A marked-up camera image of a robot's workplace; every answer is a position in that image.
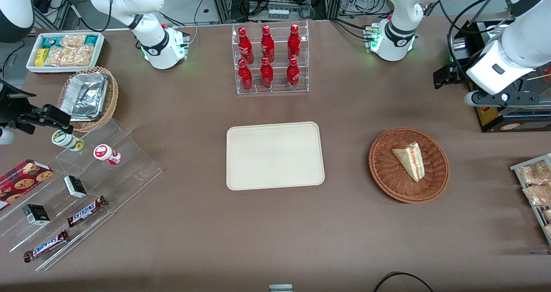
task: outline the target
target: cookie box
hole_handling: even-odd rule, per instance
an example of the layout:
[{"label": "cookie box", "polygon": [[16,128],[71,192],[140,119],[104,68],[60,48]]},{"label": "cookie box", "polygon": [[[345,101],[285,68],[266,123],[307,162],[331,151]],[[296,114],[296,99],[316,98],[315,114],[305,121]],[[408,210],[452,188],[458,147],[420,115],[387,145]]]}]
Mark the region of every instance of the cookie box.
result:
[{"label": "cookie box", "polygon": [[0,210],[6,208],[53,175],[49,166],[25,160],[0,176]]}]

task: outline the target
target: red bottle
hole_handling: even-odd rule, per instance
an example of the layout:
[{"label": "red bottle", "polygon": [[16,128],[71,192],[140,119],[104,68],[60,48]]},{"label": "red bottle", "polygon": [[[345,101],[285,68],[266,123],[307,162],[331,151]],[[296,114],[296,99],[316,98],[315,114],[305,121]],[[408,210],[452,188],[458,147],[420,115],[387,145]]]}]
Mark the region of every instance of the red bottle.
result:
[{"label": "red bottle", "polygon": [[299,86],[299,66],[297,66],[297,58],[291,58],[289,60],[289,67],[287,67],[287,88],[289,90],[296,90]]},{"label": "red bottle", "polygon": [[247,63],[244,59],[239,59],[239,80],[241,82],[241,86],[245,92],[252,91],[252,75],[251,71],[247,67]]},{"label": "red bottle", "polygon": [[262,86],[264,86],[266,90],[271,89],[274,84],[274,70],[267,56],[262,58],[260,74],[262,75]]},{"label": "red bottle", "polygon": [[270,26],[262,26],[262,40],[260,41],[262,46],[262,56],[266,56],[270,62],[276,60],[276,50],[274,46],[274,38],[270,34]]},{"label": "red bottle", "polygon": [[254,56],[252,55],[252,43],[247,37],[247,30],[244,27],[238,29],[239,33],[239,51],[241,57],[244,58],[248,64],[254,63]]},{"label": "red bottle", "polygon": [[299,58],[300,55],[300,36],[299,36],[299,26],[296,24],[291,25],[291,35],[289,35],[289,40],[287,40],[287,57],[289,60],[296,57]]}]

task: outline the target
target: brown tablecloth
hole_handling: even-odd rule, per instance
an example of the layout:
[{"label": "brown tablecloth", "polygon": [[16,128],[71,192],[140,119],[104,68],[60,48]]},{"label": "brown tablecloth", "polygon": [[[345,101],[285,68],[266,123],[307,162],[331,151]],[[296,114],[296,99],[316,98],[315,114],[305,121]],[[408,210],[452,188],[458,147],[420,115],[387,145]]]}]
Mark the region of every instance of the brown tablecloth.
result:
[{"label": "brown tablecloth", "polygon": [[[230,26],[201,27],[189,60],[165,71],[130,31],[106,31],[115,118],[164,172],[47,272],[0,245],[0,290],[370,291],[400,270],[436,291],[549,291],[549,258],[529,255],[548,247],[508,166],[551,152],[551,134],[480,133],[464,87],[433,89],[447,57],[443,18],[423,20],[399,62],[366,54],[328,21],[309,25],[310,92],[276,97],[236,94]],[[35,105],[55,103],[66,79],[29,73],[24,89]],[[319,125],[325,182],[230,191],[226,131],[296,121]],[[368,172],[372,141],[399,126],[425,131],[449,158],[448,188],[433,202],[397,202]],[[17,133],[0,170],[51,161],[52,132]]]}]

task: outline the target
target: round wicker basket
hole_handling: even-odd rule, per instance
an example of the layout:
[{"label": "round wicker basket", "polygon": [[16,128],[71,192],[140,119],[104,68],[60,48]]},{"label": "round wicker basket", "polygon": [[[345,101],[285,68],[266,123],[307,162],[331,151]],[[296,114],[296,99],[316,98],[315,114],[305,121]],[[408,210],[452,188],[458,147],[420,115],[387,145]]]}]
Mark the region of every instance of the round wicker basket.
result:
[{"label": "round wicker basket", "polygon": [[[71,125],[73,125],[74,129],[82,133],[87,133],[88,131],[91,131],[93,128],[107,123],[112,118],[113,114],[115,113],[115,108],[117,107],[117,99],[118,99],[117,80],[113,78],[113,75],[109,72],[109,70],[103,67],[88,68],[86,70],[77,72],[73,76],[82,75],[82,74],[91,74],[93,72],[101,72],[102,74],[105,74],[106,76],[108,76],[109,83],[107,85],[107,93],[105,94],[105,102],[104,102],[102,117],[95,122],[71,122]],[[57,108],[61,107],[61,102],[65,97],[65,90],[67,90],[67,85],[69,84],[69,80],[65,82],[65,86],[63,86],[63,89],[61,90],[61,94],[57,99]]]},{"label": "round wicker basket", "polygon": [[[392,149],[417,141],[423,156],[425,177],[415,182],[392,153]],[[379,135],[369,150],[369,169],[375,182],[391,197],[419,204],[430,202],[446,188],[449,163],[442,148],[422,131],[398,127]]]}]

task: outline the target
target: clear acrylic rack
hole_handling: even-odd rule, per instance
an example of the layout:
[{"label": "clear acrylic rack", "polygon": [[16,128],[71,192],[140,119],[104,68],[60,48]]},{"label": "clear acrylic rack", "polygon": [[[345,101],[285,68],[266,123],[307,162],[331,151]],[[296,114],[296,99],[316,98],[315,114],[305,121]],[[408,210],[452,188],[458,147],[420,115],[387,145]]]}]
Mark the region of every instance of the clear acrylic rack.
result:
[{"label": "clear acrylic rack", "polygon": [[[297,65],[300,69],[299,74],[299,86],[296,90],[287,89],[287,67],[289,66],[289,59],[287,57],[287,39],[291,33],[291,25],[297,24],[299,26],[300,36],[300,56],[298,58]],[[267,90],[262,86],[262,78],[260,76],[260,67],[262,66],[262,49],[260,48],[260,41],[262,40],[262,25],[257,23],[245,23],[239,25],[233,25],[232,27],[232,50],[234,57],[234,70],[235,70],[235,84],[238,94],[270,94],[270,93],[295,93],[295,92],[308,92],[310,89],[310,53],[309,53],[309,32],[307,21],[301,22],[274,22],[269,23],[270,33],[274,38],[275,44],[275,61],[272,63],[274,70],[274,85],[270,90]],[[254,55],[254,63],[248,65],[248,68],[252,73],[252,91],[245,92],[239,82],[238,75],[238,61],[241,58],[239,52],[239,35],[237,30],[240,27],[247,29],[247,36],[252,43],[252,54]]]},{"label": "clear acrylic rack", "polygon": [[[58,245],[29,263],[37,272],[53,266],[162,172],[151,157],[136,145],[130,137],[130,131],[115,120],[95,128],[82,139],[85,142],[84,149],[79,152],[65,149],[49,163],[54,175],[45,185],[19,198],[0,213],[2,242],[10,252],[20,255],[21,263],[26,251],[38,247],[63,230],[69,233],[68,243]],[[101,143],[121,153],[121,162],[113,166],[96,160],[92,152]],[[63,182],[68,174],[80,178],[88,191],[86,197],[69,195]],[[102,195],[108,205],[69,228],[67,218]],[[44,206],[51,221],[41,227],[29,224],[22,211],[26,204]]]}]

